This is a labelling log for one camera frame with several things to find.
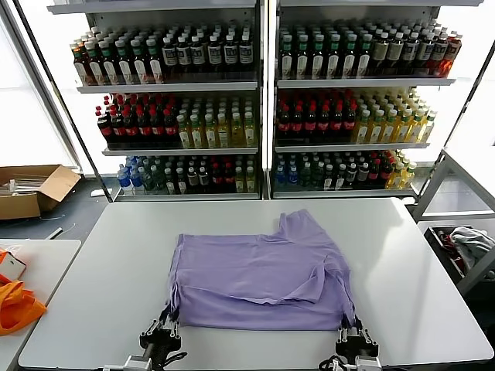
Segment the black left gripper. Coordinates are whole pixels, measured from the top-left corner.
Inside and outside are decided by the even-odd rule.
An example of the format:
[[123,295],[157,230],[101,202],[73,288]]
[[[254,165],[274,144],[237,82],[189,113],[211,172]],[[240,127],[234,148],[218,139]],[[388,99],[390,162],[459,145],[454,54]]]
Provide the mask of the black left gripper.
[[141,333],[139,343],[144,349],[145,360],[151,360],[151,370],[164,370],[171,363],[182,360],[179,311],[163,309],[159,317],[154,318]]

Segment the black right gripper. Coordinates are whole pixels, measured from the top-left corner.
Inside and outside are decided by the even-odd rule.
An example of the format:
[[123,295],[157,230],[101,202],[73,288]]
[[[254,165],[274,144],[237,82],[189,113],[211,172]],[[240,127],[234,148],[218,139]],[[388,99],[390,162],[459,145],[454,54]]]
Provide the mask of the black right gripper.
[[350,323],[346,315],[342,315],[340,327],[338,328],[339,339],[336,342],[335,350],[338,356],[343,357],[349,364],[355,364],[358,356],[378,357],[378,343],[373,340],[367,328],[356,315],[353,327],[356,334],[350,336],[347,341],[347,333]]

